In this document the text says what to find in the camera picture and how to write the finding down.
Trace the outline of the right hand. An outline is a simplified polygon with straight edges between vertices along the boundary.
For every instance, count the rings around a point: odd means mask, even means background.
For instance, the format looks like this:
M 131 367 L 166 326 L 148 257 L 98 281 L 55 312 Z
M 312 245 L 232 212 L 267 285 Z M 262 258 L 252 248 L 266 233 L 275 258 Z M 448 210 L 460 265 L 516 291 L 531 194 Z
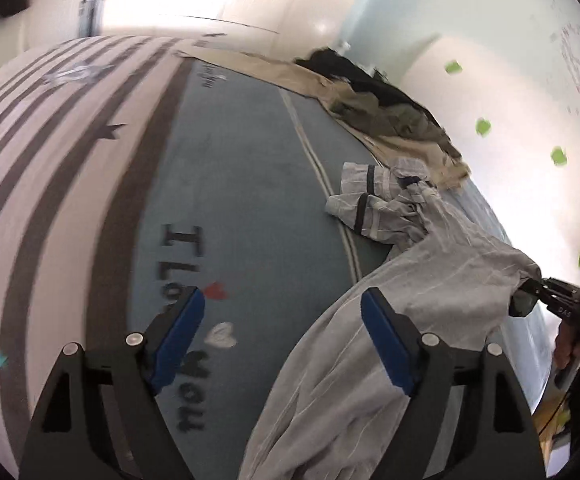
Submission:
M 562 321 L 555 337 L 553 364 L 556 369 L 555 385 L 565 390 L 580 370 L 580 335 L 575 327 Z

